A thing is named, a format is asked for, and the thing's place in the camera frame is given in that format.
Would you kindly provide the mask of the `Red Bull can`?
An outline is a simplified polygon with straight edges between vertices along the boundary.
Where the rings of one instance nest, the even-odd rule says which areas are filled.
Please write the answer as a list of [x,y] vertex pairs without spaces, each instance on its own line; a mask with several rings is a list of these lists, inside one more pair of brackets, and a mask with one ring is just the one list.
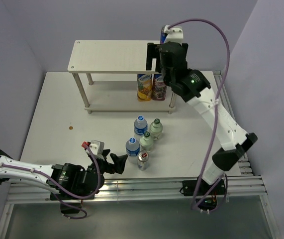
[[160,43],[161,44],[164,44],[169,40],[168,39],[169,34],[170,34],[169,25],[163,25],[161,28],[161,33],[160,33]]
[[140,170],[145,170],[148,167],[149,154],[147,151],[140,151],[137,158],[137,165]]

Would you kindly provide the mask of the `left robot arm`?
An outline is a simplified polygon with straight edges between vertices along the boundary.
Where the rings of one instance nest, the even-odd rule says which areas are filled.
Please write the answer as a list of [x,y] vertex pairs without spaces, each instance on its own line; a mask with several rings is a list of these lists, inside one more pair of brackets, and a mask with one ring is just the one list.
[[0,150],[0,184],[9,181],[33,184],[52,193],[63,194],[68,199],[93,198],[104,185],[103,174],[122,174],[128,156],[117,156],[109,149],[104,149],[101,154],[94,154],[88,146],[85,147],[85,153],[92,161],[87,168],[70,163],[24,163],[12,159]]

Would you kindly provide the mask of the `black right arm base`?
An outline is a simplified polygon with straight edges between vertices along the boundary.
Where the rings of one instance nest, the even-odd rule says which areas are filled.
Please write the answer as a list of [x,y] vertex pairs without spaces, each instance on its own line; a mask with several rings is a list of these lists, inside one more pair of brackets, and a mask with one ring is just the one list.
[[[196,205],[199,210],[207,212],[215,210],[218,206],[218,195],[223,195],[223,199],[220,202],[225,202],[228,192],[228,179],[218,179],[215,184],[215,186],[208,185],[201,180],[194,202],[194,205]],[[196,185],[197,180],[184,180],[182,181],[180,193],[185,197],[193,196]]]

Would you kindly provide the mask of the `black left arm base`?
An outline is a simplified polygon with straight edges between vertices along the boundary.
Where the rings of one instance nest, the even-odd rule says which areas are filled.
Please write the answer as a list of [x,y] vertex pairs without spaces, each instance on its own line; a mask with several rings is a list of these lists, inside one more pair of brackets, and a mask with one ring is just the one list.
[[60,194],[50,193],[50,201],[57,201],[60,203],[60,212],[63,217],[69,220],[81,220],[88,216],[84,209],[84,201],[74,198],[63,192]]

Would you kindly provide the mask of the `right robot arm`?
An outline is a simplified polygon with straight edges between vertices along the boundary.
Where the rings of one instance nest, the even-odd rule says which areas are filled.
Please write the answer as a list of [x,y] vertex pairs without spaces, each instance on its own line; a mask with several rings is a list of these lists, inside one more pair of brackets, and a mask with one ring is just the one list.
[[221,148],[213,154],[212,163],[198,181],[199,191],[209,194],[215,188],[217,179],[229,171],[258,138],[255,133],[242,129],[219,103],[218,96],[204,74],[188,67],[187,50],[186,43],[148,43],[146,70],[151,70],[155,59],[155,69],[162,74],[164,83],[202,116],[219,140]]

